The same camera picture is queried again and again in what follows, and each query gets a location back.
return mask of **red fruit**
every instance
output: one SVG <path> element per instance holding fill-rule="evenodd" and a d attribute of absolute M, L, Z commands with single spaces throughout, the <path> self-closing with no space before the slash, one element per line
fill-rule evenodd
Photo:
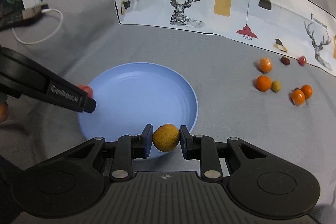
<path fill-rule="evenodd" d="M 84 90 L 88 97 L 93 99 L 93 89 L 92 87 L 88 86 L 88 85 L 77 85 L 78 88 L 80 88 L 81 90 Z"/>
<path fill-rule="evenodd" d="M 303 67 L 307 63 L 307 59 L 304 56 L 301 56 L 298 60 L 301 67 Z"/>

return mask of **yellow-green fruit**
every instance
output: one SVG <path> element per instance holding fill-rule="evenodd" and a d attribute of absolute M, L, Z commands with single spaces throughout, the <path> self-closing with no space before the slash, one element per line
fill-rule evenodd
<path fill-rule="evenodd" d="M 176 126 L 167 123 L 154 132 L 152 139 L 157 149 L 170 152 L 179 144 L 180 132 Z"/>
<path fill-rule="evenodd" d="M 274 92 L 278 92 L 281 90 L 281 83 L 280 81 L 273 81 L 272 82 L 272 86 L 271 86 L 271 90 Z"/>

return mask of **light blue plate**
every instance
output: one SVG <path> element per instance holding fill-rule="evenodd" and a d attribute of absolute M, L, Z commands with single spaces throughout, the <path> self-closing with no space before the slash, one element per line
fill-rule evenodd
<path fill-rule="evenodd" d="M 188 81 L 176 71 L 153 63 L 128 63 L 98 75 L 90 84 L 97 107 L 79 113 L 79 125 L 87 139 L 116 141 L 127 134 L 141 134 L 146 124 L 154 131 L 166 124 L 196 124 L 198 102 Z M 164 154 L 154 145 L 150 157 Z"/>

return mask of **orange fruit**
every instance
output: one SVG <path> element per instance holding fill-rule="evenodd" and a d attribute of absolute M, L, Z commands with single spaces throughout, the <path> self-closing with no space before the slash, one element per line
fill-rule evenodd
<path fill-rule="evenodd" d="M 255 82 L 255 87 L 260 91 L 267 91 L 271 86 L 272 80 L 266 75 L 260 75 Z"/>
<path fill-rule="evenodd" d="M 302 90 L 296 89 L 292 92 L 291 99 L 292 99 L 294 105 L 300 106 L 305 102 L 306 97 L 305 97 L 305 94 L 303 93 Z"/>
<path fill-rule="evenodd" d="M 304 93 L 304 96 L 306 99 L 310 98 L 313 95 L 313 89 L 311 88 L 310 85 L 304 85 L 301 88 L 302 92 Z"/>
<path fill-rule="evenodd" d="M 258 68 L 262 73 L 269 73 L 273 68 L 272 61 L 268 57 L 260 58 Z"/>
<path fill-rule="evenodd" d="M 4 102 L 3 104 L 0 105 L 0 123 L 7 120 L 8 116 L 9 116 L 8 104 L 7 102 Z"/>

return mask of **black lamp drawing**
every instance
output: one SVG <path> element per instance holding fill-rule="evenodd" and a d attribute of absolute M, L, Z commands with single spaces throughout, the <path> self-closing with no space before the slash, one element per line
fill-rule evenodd
<path fill-rule="evenodd" d="M 270 0 L 260 0 L 259 7 L 267 10 L 272 10 L 272 3 L 270 2 Z"/>
<path fill-rule="evenodd" d="M 250 27 L 247 25 L 247 20 L 249 16 L 249 7 L 250 7 L 250 0 L 247 5 L 246 25 L 241 30 L 238 30 L 237 33 L 242 34 L 245 39 L 252 40 L 252 37 L 253 38 L 258 37 L 251 31 Z"/>

